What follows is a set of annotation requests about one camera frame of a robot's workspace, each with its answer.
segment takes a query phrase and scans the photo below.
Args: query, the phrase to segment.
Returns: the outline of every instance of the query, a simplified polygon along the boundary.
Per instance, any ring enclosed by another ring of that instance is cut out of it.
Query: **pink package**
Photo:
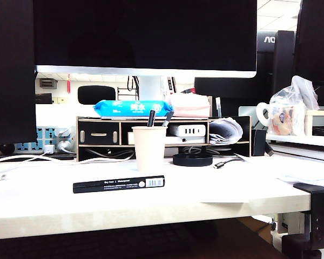
[[[210,104],[207,96],[194,93],[174,93],[170,104],[175,117],[209,117]]]

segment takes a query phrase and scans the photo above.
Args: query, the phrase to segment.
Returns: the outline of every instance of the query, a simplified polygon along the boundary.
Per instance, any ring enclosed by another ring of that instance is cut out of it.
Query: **white desk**
[[[0,181],[0,238],[310,209],[308,193],[274,179],[264,170],[274,168],[271,158],[250,160],[214,169],[179,167],[165,159],[164,165],[151,174],[164,174],[165,187],[84,194],[74,194],[72,184],[143,174],[137,172],[135,160],[76,166],[27,162]],[[302,160],[294,160],[302,165]],[[12,163],[0,163],[0,169],[7,166]]]

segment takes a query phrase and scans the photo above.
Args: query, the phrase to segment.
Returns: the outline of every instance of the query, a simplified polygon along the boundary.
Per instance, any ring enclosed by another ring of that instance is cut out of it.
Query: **drawer handle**
[[[113,132],[113,143],[118,142],[118,132],[114,131]]]
[[[93,137],[105,137],[107,136],[107,133],[91,133],[90,135],[92,135]]]
[[[84,143],[84,141],[85,141],[85,132],[84,131],[80,131],[80,133],[79,133],[79,141],[81,143]]]

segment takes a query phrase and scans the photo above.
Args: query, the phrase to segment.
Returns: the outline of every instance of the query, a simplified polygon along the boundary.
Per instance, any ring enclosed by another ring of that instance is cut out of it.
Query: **office chair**
[[[96,104],[101,100],[116,100],[115,89],[105,85],[84,85],[78,88],[81,104]]]

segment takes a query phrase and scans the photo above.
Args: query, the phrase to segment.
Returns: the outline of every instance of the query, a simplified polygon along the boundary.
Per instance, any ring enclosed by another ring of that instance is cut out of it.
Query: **wet wipes pack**
[[[93,108],[101,117],[149,116],[150,110],[155,110],[156,116],[165,116],[172,111],[172,107],[162,100],[102,100]]]

